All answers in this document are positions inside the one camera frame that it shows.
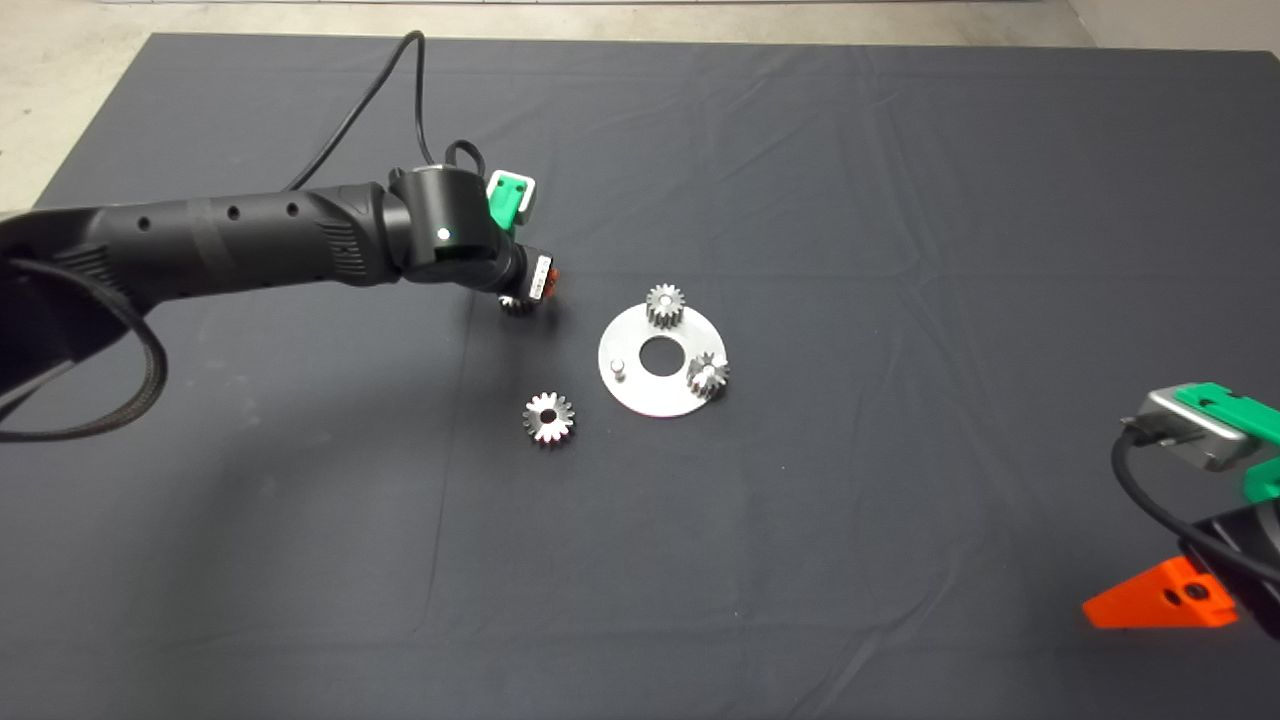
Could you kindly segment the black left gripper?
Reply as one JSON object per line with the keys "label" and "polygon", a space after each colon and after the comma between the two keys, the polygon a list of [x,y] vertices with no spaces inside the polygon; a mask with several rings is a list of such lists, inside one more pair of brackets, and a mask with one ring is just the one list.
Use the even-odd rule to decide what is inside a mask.
{"label": "black left gripper", "polygon": [[554,256],[539,249],[516,249],[515,269],[500,287],[500,307],[539,307],[556,296],[561,270]]}

